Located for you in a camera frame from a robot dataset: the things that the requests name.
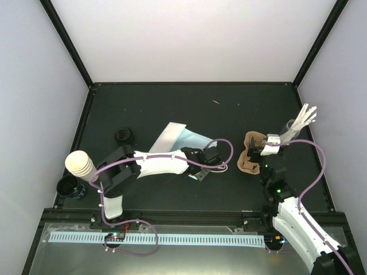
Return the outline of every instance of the brown plush toy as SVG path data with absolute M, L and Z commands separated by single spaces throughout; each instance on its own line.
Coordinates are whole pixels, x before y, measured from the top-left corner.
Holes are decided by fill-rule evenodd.
M 250 146 L 250 141 L 252 138 L 254 138 L 255 140 L 255 145 L 260 147 L 263 146 L 261 142 L 264 138 L 266 138 L 266 135 L 255 131 L 246 133 L 244 141 L 245 151 L 241 153 L 240 158 L 237 161 L 237 166 L 242 172 L 257 175 L 260 173 L 259 164 L 250 162 L 250 157 L 247 156 L 248 148 Z

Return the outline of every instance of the purple cable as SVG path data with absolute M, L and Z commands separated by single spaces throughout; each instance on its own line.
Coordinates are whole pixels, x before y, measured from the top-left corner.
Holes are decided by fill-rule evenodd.
M 234 153 L 234 148 L 233 148 L 233 145 L 232 143 L 227 140 L 227 139 L 214 139 L 212 140 L 211 142 L 209 142 L 205 148 L 208 148 L 213 142 L 226 142 L 228 143 L 229 147 L 231 148 L 231 153 L 229 154 L 229 157 L 228 159 L 224 162 L 224 163 L 221 163 L 219 165 L 215 165 L 215 166 L 209 166 L 209 165 L 204 165 L 204 164 L 201 164 L 201 163 L 197 163 L 197 162 L 193 162 L 192 160 L 189 160 L 189 159 L 185 159 L 185 158 L 182 158 L 180 156 L 174 156 L 174 158 L 176 159 L 181 159 L 185 162 L 188 162 L 188 163 L 191 163 L 193 165 L 196 165 L 196 166 L 199 166 L 199 167 L 202 167 L 202 168 L 208 168 L 208 169 L 215 169 L 215 168 L 219 168 L 219 167 L 223 167 L 224 165 L 228 164 L 232 157 L 233 157 L 233 153 Z M 151 155 L 151 156 L 148 156 L 147 159 L 155 159 L 155 158 L 172 158 L 173 155 Z M 145 225 L 149 225 L 154 234 L 155 234 L 155 245 L 152 249 L 151 252 L 148 252 L 148 253 L 134 253 L 134 252 L 130 252 L 130 251 L 126 251 L 126 250 L 122 250 L 122 249 L 115 249 L 115 251 L 117 252 L 122 252 L 122 253 L 126 253 L 126 254 L 129 254 L 129 255 L 133 255 L 133 256 L 140 256 L 140 257 L 145 257 L 145 256 L 149 256 L 149 255 L 152 255 L 153 253 L 155 253 L 157 251 L 157 248 L 158 248 L 158 234 L 157 234 L 157 231 L 156 229 L 154 228 L 154 226 L 146 221 L 143 221 L 141 219 L 129 219 L 128 221 L 123 221 L 123 222 L 118 222 L 118 223 L 109 223 L 107 222 L 106 220 L 106 216 L 104 215 L 104 206 L 103 206 L 103 198 L 104 198 L 104 195 L 103 195 L 103 188 L 102 188 L 102 185 L 101 186 L 98 186 L 96 184 L 94 184 L 92 182 L 92 179 L 99 175 L 101 172 L 107 170 L 107 169 L 110 169 L 111 167 L 114 167 L 114 166 L 117 166 L 117 165 L 120 165 L 120 164 L 123 164 L 123 163 L 127 163 L 127 162 L 134 162 L 136 160 L 142 160 L 144 159 L 142 156 L 140 157 L 137 157 L 137 158 L 129 158 L 129 159 L 123 159 L 123 160 L 119 160 L 118 162 L 114 162 L 114 163 L 111 163 L 109 165 L 106 165 L 104 167 L 102 167 L 101 169 L 97 170 L 92 176 L 91 176 L 91 179 L 89 180 L 89 184 L 98 189 L 100 191 L 100 200 L 101 200 L 101 217 L 102 217 L 102 221 L 108 225 L 108 226 L 119 226 L 119 225 L 124 225 L 126 223 L 130 223 L 130 222 L 141 222 L 141 223 L 144 223 Z M 110 250 L 113 250 L 109 247 L 107 247 L 107 240 L 104 242 L 104 247 L 106 249 L 110 249 Z
M 321 149 L 321 147 L 319 145 L 317 145 L 316 143 L 312 142 L 311 140 L 307 140 L 307 139 L 295 139 L 295 140 L 291 140 L 289 142 L 284 142 L 284 143 L 280 143 L 280 144 L 274 144 L 274 143 L 265 142 L 265 144 L 266 145 L 269 145 L 269 146 L 283 146 L 283 145 L 288 145 L 288 144 L 292 144 L 292 143 L 307 143 L 307 144 L 311 144 L 314 147 L 316 147 L 317 149 L 319 149 L 319 151 L 320 151 L 320 153 L 322 155 L 322 168 L 321 168 L 320 174 L 317 176 L 317 178 L 305 190 L 303 190 L 303 192 L 300 194 L 300 196 L 298 198 L 297 207 L 298 207 L 298 210 L 300 211 L 301 210 L 301 205 L 300 204 L 301 204 L 302 198 L 304 197 L 304 195 L 306 195 L 306 193 L 308 191 L 310 191 L 318 183 L 318 181 L 321 179 L 322 175 L 325 172 L 326 156 L 325 156 L 325 152 L 323 151 L 323 149 Z M 327 245 L 334 252 L 334 254 L 338 257 L 338 259 L 343 264 L 343 266 L 345 267 L 345 269 L 348 271 L 349 275 L 354 275 L 354 273 L 351 270 L 351 268 L 349 267 L 348 263 L 343 259 L 343 257 L 340 255 L 340 253 L 331 245 L 331 243 L 329 243 L 323 237 L 323 235 L 317 230 L 317 228 L 312 224 L 312 222 L 306 217 L 306 215 L 304 213 L 300 212 L 300 214 L 304 218 L 304 220 L 307 222 L 307 224 L 315 231 L 315 233 L 317 234 L 317 236 L 320 237 L 320 239 L 323 241 L 323 243 L 325 245 Z

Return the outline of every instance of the purple wire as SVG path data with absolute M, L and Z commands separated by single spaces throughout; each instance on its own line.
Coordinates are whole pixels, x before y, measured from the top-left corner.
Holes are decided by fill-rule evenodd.
M 194 162 L 192 160 L 189 160 L 189 159 L 185 159 L 185 158 L 182 158 L 180 156 L 174 156 L 174 158 L 176 159 L 181 159 L 185 162 L 188 162 L 188 163 L 191 163 L 193 165 L 196 165 L 196 166 L 199 166 L 199 167 L 202 167 L 202 168 L 208 168 L 208 169 L 215 169 L 215 168 L 219 168 L 219 167 L 223 167 L 224 165 L 228 164 L 232 157 L 233 157 L 233 154 L 234 154 L 234 148 L 233 148 L 233 145 L 232 143 L 228 140 L 228 139 L 214 139 L 212 140 L 211 142 L 209 142 L 205 148 L 208 148 L 213 142 L 226 142 L 228 143 L 229 147 L 231 148 L 231 153 L 229 154 L 229 157 L 228 159 L 224 162 L 224 163 L 221 163 L 219 165 L 215 165 L 215 166 L 209 166 L 209 165 L 204 165 L 204 164 L 201 164 L 201 163 L 197 163 L 197 162 Z M 173 155 L 151 155 L 151 156 L 148 156 L 147 159 L 155 159 L 155 158 L 172 158 Z M 114 167 L 114 166 L 117 166 L 117 165 L 120 165 L 120 164 L 123 164 L 123 163 L 127 163 L 127 162 L 134 162 L 136 160 L 142 160 L 144 159 L 144 157 L 140 156 L 140 157 L 137 157 L 137 158 L 129 158 L 129 159 L 123 159 L 123 160 L 119 160 L 117 162 L 114 162 L 114 163 L 111 163 L 109 165 L 106 165 L 104 166 L 103 168 L 97 170 L 90 178 L 89 180 L 89 184 L 98 189 L 100 191 L 100 200 L 101 200 L 101 217 L 102 217 L 102 221 L 108 225 L 108 226 L 119 226 L 119 225 L 124 225 L 126 223 L 130 223 L 130 222 L 141 222 L 141 223 L 144 223 L 145 225 L 148 225 L 152 228 L 154 234 L 155 234 L 155 245 L 153 247 L 153 249 L 148 252 L 148 253 L 134 253 L 134 252 L 130 252 L 130 251 L 127 251 L 127 250 L 122 250 L 122 249 L 114 249 L 114 251 L 117 251 L 117 252 L 121 252 L 121 253 L 125 253 L 125 254 L 129 254 L 129 255 L 133 255 L 133 256 L 139 256 L 139 257 L 145 257 L 145 256 L 149 256 L 149 255 L 152 255 L 153 253 L 155 253 L 158 249 L 158 234 L 157 234 L 157 231 L 156 229 L 154 228 L 154 226 L 150 223 L 148 223 L 147 221 L 143 221 L 141 219 L 129 219 L 128 221 L 123 221 L 123 222 L 118 222 L 118 223 L 109 223 L 107 220 L 106 220 L 106 216 L 104 215 L 104 206 L 103 206 L 103 198 L 104 198 L 104 195 L 103 195 L 103 188 L 102 188 L 102 185 L 101 186 L 98 186 L 96 184 L 94 184 L 92 182 L 92 179 L 99 175 L 101 172 L 107 170 L 107 169 L 110 169 L 111 167 Z M 104 247 L 108 250 L 113 250 L 111 249 L 110 247 L 107 247 L 107 240 L 105 241 L 104 243 Z
M 301 201 L 304 197 L 304 195 L 306 195 L 307 192 L 309 192 L 321 179 L 322 175 L 325 172 L 325 167 L 326 167 L 326 156 L 325 156 L 325 152 L 323 151 L 323 149 L 321 149 L 321 147 L 319 145 L 317 145 L 316 143 L 312 142 L 311 140 L 307 140 L 307 139 L 295 139 L 295 140 L 291 140 L 289 142 L 284 142 L 284 143 L 280 143 L 280 144 L 274 144 L 274 143 L 269 143 L 269 142 L 265 142 L 266 145 L 269 146 L 283 146 L 283 145 L 288 145 L 288 144 L 292 144 L 292 143 L 307 143 L 307 144 L 311 144 L 314 147 L 316 147 L 321 155 L 322 155 L 322 168 L 320 171 L 320 174 L 317 176 L 317 178 L 306 188 L 302 191 L 302 193 L 300 194 L 299 198 L 298 198 L 298 203 L 297 203 L 297 207 L 298 210 L 301 210 Z M 348 263 L 343 259 L 343 257 L 340 255 L 340 253 L 331 245 L 331 243 L 329 243 L 324 236 L 320 233 L 320 231 L 317 230 L 317 228 L 312 224 L 312 222 L 306 217 L 306 215 L 304 213 L 302 213 L 300 211 L 301 216 L 304 218 L 304 220 L 307 222 L 307 224 L 315 231 L 315 233 L 317 234 L 317 236 L 320 237 L 320 239 L 324 242 L 325 245 L 327 245 L 333 252 L 334 254 L 338 257 L 338 259 L 340 260 L 340 262 L 343 264 L 343 266 L 345 267 L 345 269 L 348 271 L 349 275 L 354 275 L 353 271 L 351 270 L 351 268 L 349 267 Z

